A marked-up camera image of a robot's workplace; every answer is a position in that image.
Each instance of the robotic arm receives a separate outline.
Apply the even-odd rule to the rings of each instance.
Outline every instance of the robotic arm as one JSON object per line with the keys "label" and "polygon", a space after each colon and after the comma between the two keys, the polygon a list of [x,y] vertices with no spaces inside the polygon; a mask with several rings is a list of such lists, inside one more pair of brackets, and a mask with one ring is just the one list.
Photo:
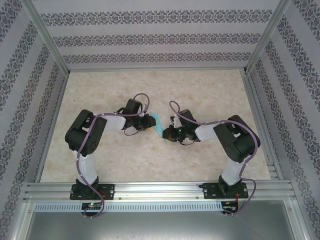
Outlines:
{"label": "robotic arm", "polygon": [[76,184],[72,186],[71,200],[99,199],[99,196],[87,184],[91,185],[96,191],[102,192],[104,199],[113,197],[112,194],[106,193],[111,190],[105,191],[104,188],[106,188],[106,186],[99,184],[93,153],[97,149],[102,134],[105,131],[125,131],[128,128],[134,127],[137,132],[140,132],[155,126],[156,120],[152,116],[149,116],[149,114],[143,112],[138,115],[140,108],[142,110],[141,102],[135,99],[129,99],[126,106],[120,108],[116,113],[97,117],[94,125],[92,125],[92,123],[96,115],[93,112],[88,110],[82,110],[80,112],[65,135],[65,141],[68,143],[69,148],[73,151],[76,158],[88,134],[89,128],[91,128],[91,132],[78,158],[78,172],[81,173],[81,175],[78,175]]}
{"label": "robotic arm", "polygon": [[[260,146],[261,143],[258,136],[238,115],[233,115],[228,118],[228,121],[238,123],[249,129],[257,141],[257,146]],[[208,139],[218,139],[220,141],[228,156],[228,162],[224,172],[219,177],[218,189],[212,190],[215,192],[211,195],[218,196],[217,198],[221,198],[221,194],[219,194],[218,191],[220,191],[225,198],[232,198],[236,192],[240,192],[240,188],[245,188],[240,176],[246,160],[250,158],[255,151],[255,141],[250,133],[243,127],[230,122],[207,125],[196,124],[196,120],[193,118],[191,112],[186,109],[180,111],[179,115],[176,114],[172,116],[172,124],[162,133],[164,139],[172,142],[180,142],[181,144],[186,138],[194,142],[201,142]]]}

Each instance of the patterned wallpaper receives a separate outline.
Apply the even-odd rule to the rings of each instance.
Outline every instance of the patterned wallpaper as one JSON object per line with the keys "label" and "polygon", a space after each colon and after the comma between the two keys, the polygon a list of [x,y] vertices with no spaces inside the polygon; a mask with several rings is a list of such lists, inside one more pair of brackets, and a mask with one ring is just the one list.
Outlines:
{"label": "patterned wallpaper", "polygon": [[279,0],[35,0],[71,70],[244,67]]}
{"label": "patterned wallpaper", "polygon": [[282,173],[320,239],[320,2],[293,0],[251,73]]}
{"label": "patterned wallpaper", "polygon": [[0,0],[0,239],[33,182],[65,81],[18,0]]}

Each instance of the enclosure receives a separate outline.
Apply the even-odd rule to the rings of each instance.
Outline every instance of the enclosure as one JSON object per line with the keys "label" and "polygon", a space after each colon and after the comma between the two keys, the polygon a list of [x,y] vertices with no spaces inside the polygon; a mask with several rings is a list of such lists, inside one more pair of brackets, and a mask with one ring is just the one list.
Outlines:
{"label": "enclosure", "polygon": [[[0,239],[320,239],[319,5],[1,0]],[[138,93],[160,131],[103,133],[95,169],[112,199],[84,219],[66,132],[81,110],[115,113]],[[245,198],[206,197],[228,162],[217,139],[162,138],[171,100],[258,135],[241,213],[221,211]]]}

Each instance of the teal object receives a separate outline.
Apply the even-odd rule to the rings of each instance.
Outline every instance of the teal object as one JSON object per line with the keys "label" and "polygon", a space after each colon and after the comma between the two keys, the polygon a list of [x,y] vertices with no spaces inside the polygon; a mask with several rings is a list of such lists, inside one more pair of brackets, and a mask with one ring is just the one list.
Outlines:
{"label": "teal object", "polygon": [[160,122],[160,118],[159,118],[158,113],[152,113],[152,114],[150,114],[150,116],[151,116],[151,117],[154,117],[155,123],[156,123],[156,125],[153,127],[153,129],[154,129],[154,130],[156,131],[156,133],[160,136],[160,138],[162,138],[163,129],[162,129],[162,126],[161,126],[161,122]]}

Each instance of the aluminum rail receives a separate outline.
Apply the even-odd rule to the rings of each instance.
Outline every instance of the aluminum rail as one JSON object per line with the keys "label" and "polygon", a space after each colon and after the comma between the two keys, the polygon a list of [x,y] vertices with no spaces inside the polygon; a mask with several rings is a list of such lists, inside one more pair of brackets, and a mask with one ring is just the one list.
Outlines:
{"label": "aluminum rail", "polygon": [[[204,199],[203,183],[217,181],[188,182],[101,182],[115,184],[114,199],[106,202],[183,202],[208,201]],[[254,184],[245,182],[249,195]],[[70,200],[72,182],[28,183],[23,198],[25,203],[87,202]],[[296,200],[296,194],[290,180],[257,180],[253,201],[257,200]],[[231,201],[232,199],[213,199],[212,201]]]}

